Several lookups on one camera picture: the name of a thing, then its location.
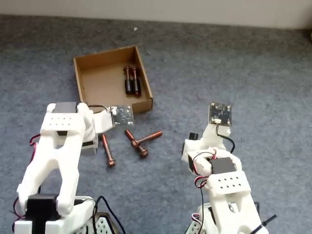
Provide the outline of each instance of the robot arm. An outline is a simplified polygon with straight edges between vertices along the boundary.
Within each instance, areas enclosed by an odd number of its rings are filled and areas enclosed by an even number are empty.
[[[182,160],[189,163],[192,173],[205,176],[203,189],[210,198],[210,203],[197,210],[201,228],[193,221],[186,234],[254,234],[257,228],[257,234],[269,233],[261,223],[240,159],[225,150],[220,137],[230,135],[230,108],[211,103],[210,123],[203,137],[197,139],[197,134],[190,134],[190,139],[184,141]]]
[[[94,114],[85,103],[48,105],[33,160],[17,189],[26,220],[15,222],[16,234],[68,234],[91,218],[94,201],[76,196],[80,153],[86,148],[96,152],[98,134],[114,127],[114,116],[119,116],[121,110],[118,107]],[[126,111],[133,117],[130,106]],[[38,188],[54,169],[59,169],[62,178],[59,194],[38,194]]]

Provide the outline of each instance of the cardboard box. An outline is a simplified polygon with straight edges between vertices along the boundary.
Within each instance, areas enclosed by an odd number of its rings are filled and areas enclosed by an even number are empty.
[[[98,105],[132,105],[133,112],[149,111],[153,95],[137,46],[74,58],[80,101]],[[125,93],[125,66],[138,68],[140,97]]]

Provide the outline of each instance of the circuit board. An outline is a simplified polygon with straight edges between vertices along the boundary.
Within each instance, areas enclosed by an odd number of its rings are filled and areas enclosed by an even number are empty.
[[[211,102],[209,104],[209,123],[231,126],[231,105]]]
[[[134,117],[131,106],[111,106],[112,120],[115,127],[134,125]]]

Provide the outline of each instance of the white wall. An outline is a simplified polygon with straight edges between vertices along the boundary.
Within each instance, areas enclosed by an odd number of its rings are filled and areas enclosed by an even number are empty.
[[[0,0],[0,14],[312,28],[312,0]]]

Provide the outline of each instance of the screw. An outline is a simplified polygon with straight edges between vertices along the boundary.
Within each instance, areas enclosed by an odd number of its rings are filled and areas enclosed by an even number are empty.
[[[132,135],[132,133],[128,129],[125,130],[125,134],[126,134],[126,136],[128,137],[128,139],[130,141],[136,140],[135,137]],[[139,151],[141,158],[146,158],[147,157],[147,155],[148,155],[148,150],[147,149],[143,148],[140,145],[138,145],[136,147],[136,149]]]
[[[133,140],[131,141],[131,145],[132,145],[133,148],[136,148],[136,147],[138,147],[138,145],[140,145],[141,143],[144,143],[144,142],[149,141],[149,140],[154,140],[154,139],[156,139],[157,137],[160,137],[161,135],[162,135],[162,131],[158,131],[158,132],[155,132],[155,133],[150,134],[150,135],[148,135],[148,136],[145,136],[145,137],[141,138],[140,140],[135,140],[135,139],[133,139]]]
[[[130,83],[130,75],[129,75],[129,66],[126,66],[123,68],[124,72],[126,73],[126,79],[125,79],[125,89],[126,89],[126,94],[131,94],[131,83]]]
[[[134,84],[135,84],[135,95],[138,97],[138,96],[140,96],[140,93],[138,91],[138,84],[137,84],[139,82],[137,79],[137,68],[133,67],[132,71],[133,71]]]
[[[105,134],[102,134],[102,143],[103,143],[103,147],[104,147],[104,149],[105,149],[106,157],[107,157],[107,162],[106,162],[106,164],[107,164],[109,167],[114,167],[116,161],[115,161],[115,160],[113,159],[113,157],[112,157],[111,150],[110,150],[109,147],[108,147],[108,143],[107,143],[107,139],[106,139],[106,135],[105,135]]]

